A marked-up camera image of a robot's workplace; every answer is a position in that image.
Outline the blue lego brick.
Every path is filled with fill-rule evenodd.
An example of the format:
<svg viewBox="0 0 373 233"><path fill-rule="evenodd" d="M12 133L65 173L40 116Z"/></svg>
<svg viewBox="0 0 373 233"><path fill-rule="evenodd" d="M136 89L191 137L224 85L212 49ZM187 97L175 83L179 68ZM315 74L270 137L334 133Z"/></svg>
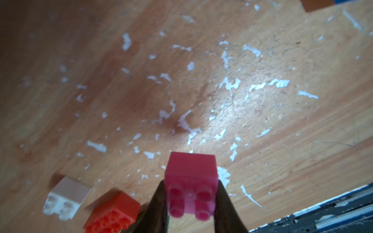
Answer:
<svg viewBox="0 0 373 233"><path fill-rule="evenodd" d="M342 3L350 2L350 1L353 1L353 0L334 0L334 3L335 4L342 4Z"/></svg>

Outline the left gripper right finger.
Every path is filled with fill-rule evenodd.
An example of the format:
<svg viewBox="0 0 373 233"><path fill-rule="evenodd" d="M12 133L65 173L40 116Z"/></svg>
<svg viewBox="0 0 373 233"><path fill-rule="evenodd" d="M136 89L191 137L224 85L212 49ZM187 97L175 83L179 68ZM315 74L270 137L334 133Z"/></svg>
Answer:
<svg viewBox="0 0 373 233"><path fill-rule="evenodd" d="M220 180L214 211L214 230L215 233L248 233Z"/></svg>

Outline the pink lego brick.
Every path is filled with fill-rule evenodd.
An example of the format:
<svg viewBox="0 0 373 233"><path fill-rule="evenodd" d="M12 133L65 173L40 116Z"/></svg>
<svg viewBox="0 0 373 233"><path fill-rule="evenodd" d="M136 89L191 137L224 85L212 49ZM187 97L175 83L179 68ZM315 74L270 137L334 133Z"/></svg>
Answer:
<svg viewBox="0 0 373 233"><path fill-rule="evenodd" d="M214 214L219 184L216 156L173 151L164 181L172 217L192 214L207 221Z"/></svg>

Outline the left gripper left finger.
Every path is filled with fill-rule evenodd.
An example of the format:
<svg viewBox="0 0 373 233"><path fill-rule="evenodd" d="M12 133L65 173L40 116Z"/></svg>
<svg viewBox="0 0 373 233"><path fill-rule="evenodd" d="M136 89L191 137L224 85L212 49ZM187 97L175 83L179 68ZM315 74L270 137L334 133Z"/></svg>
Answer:
<svg viewBox="0 0 373 233"><path fill-rule="evenodd" d="M146 210L134 224L123 233L167 233L169 215L166 200L165 182L162 180Z"/></svg>

